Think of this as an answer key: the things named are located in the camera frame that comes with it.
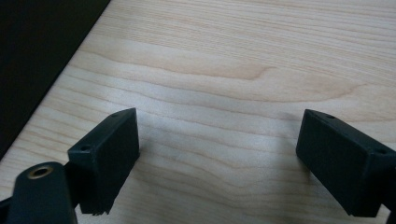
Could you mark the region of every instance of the black bracket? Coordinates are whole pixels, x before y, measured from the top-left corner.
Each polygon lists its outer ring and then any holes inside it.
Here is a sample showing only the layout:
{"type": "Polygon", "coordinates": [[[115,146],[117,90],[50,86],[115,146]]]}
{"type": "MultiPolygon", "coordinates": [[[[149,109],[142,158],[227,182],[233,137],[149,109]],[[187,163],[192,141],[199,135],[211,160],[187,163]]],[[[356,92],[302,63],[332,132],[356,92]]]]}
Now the black bracket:
{"type": "Polygon", "coordinates": [[[0,202],[0,223],[77,223],[82,213],[109,213],[139,158],[136,110],[112,114],[68,151],[69,162],[22,172],[12,198],[0,202]]]}
{"type": "Polygon", "coordinates": [[[376,217],[381,203],[396,211],[396,152],[372,137],[305,110],[296,152],[349,215],[376,217]]]}

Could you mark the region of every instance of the black clamp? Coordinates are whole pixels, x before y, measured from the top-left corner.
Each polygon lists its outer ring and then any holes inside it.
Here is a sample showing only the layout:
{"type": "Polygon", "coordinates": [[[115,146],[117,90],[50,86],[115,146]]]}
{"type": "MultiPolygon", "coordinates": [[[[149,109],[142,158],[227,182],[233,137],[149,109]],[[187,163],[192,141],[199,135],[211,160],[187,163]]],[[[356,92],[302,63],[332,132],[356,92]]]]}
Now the black clamp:
{"type": "Polygon", "coordinates": [[[69,162],[45,162],[22,172],[12,198],[0,202],[0,223],[77,223],[109,212],[139,158],[136,110],[112,114],[72,146],[69,162]]]}

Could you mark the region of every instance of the wood grain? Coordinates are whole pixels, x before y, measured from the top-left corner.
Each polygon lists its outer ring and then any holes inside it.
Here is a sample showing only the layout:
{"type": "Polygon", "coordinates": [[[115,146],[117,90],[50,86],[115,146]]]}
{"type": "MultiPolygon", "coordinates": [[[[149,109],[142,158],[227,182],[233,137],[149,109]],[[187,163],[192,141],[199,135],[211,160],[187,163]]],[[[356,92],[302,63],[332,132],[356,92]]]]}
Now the wood grain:
{"type": "Polygon", "coordinates": [[[395,1],[113,0],[0,162],[0,197],[136,107],[141,158],[80,223],[385,223],[349,217],[294,150],[306,108],[396,148],[395,71],[395,1]]]}

